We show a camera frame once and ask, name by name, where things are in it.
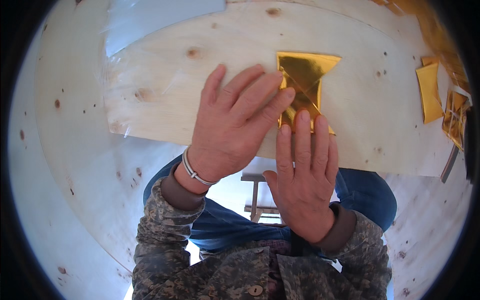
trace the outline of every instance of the bangle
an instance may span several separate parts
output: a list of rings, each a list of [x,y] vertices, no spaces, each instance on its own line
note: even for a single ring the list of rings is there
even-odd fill
[[[217,181],[206,181],[206,180],[203,180],[200,178],[200,176],[197,175],[197,172],[195,172],[192,167],[190,167],[190,164],[188,162],[188,158],[187,158],[187,153],[188,153],[188,149],[190,149],[190,146],[189,145],[187,147],[187,149],[185,149],[185,151],[183,151],[183,154],[181,156],[181,160],[182,160],[182,163],[183,163],[183,166],[185,167],[185,170],[187,171],[187,174],[190,176],[190,178],[195,178],[197,179],[198,181],[200,181],[201,183],[203,184],[206,184],[206,185],[214,185],[216,183],[218,183],[220,180],[217,180]]]

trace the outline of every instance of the hand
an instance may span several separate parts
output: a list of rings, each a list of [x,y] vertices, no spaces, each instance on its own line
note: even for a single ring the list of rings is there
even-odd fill
[[[310,243],[320,242],[335,221],[328,207],[338,172],[335,137],[328,134],[325,116],[315,119],[315,153],[311,154],[310,115],[296,119],[295,168],[291,156],[291,129],[282,125],[276,138],[276,168],[264,177],[285,223]]]
[[[282,73],[264,75],[263,67],[255,65],[218,91],[225,72],[225,66],[218,65],[205,83],[188,151],[192,169],[206,181],[220,180],[246,167],[295,96],[293,88],[281,90],[259,109],[280,87]],[[209,187],[190,179],[183,166],[177,168],[175,178],[194,193],[205,192]]]

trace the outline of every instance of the camouflage jacket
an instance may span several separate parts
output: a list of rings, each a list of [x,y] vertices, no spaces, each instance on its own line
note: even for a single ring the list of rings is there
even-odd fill
[[[176,209],[163,198],[160,182],[153,186],[138,225],[133,299],[267,300],[269,247],[252,241],[190,266],[185,247],[205,202],[192,211]],[[287,299],[386,299],[392,272],[383,232],[355,214],[357,223],[345,246],[324,251],[340,261],[341,273],[317,256],[277,254]]]

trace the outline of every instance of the finger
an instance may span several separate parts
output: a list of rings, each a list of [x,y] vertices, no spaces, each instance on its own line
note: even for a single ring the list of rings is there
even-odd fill
[[[268,187],[270,188],[270,192],[272,192],[273,200],[276,201],[278,199],[278,185],[276,181],[276,173],[273,171],[265,171],[262,175],[263,177],[265,177]]]
[[[249,121],[249,126],[265,136],[272,125],[277,122],[278,116],[292,104],[294,98],[295,89],[293,87],[279,91],[262,110],[255,114]]]
[[[293,181],[292,161],[292,131],[290,126],[283,124],[276,135],[276,171],[283,183]]]
[[[263,73],[264,68],[261,64],[243,70],[220,91],[218,94],[219,101],[217,101],[217,103],[221,107],[230,110],[237,101],[240,93]]]
[[[313,154],[312,172],[315,178],[325,176],[328,162],[328,122],[325,116],[315,119],[315,153]]]
[[[310,113],[301,110],[295,118],[295,175],[305,176],[311,166]]]
[[[200,106],[212,105],[215,103],[216,90],[222,82],[223,76],[227,71],[225,65],[219,64],[216,69],[208,76],[204,89],[202,90],[202,97],[200,99]]]
[[[336,145],[336,137],[333,134],[329,134],[328,139],[328,163],[325,176],[329,183],[335,185],[335,178],[338,173],[338,148]]]
[[[280,87],[282,72],[266,74],[252,84],[233,105],[231,113],[237,122],[245,122],[265,99]]]

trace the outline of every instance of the folded gold paper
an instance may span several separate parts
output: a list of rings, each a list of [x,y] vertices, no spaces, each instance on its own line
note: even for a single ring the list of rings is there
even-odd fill
[[[439,63],[440,62],[440,59],[438,59],[437,57],[433,56],[433,57],[422,57],[421,58],[421,63],[422,65],[425,67],[425,66],[428,66],[430,64],[433,64],[433,63]]]
[[[440,96],[438,95],[438,62],[431,62],[415,71],[417,72],[420,86],[423,123],[427,124],[445,115]]]
[[[467,118],[466,111],[469,106],[466,96],[448,91],[442,130],[462,151],[464,126]]]
[[[300,109],[307,109],[310,113],[310,129],[313,133],[313,121],[320,115],[320,96],[322,76],[330,71],[340,57],[324,54],[277,52],[277,68],[283,73],[280,89],[293,87],[295,99],[292,104],[278,118],[278,127],[288,124],[295,132],[295,115]],[[328,131],[335,134],[328,126]]]

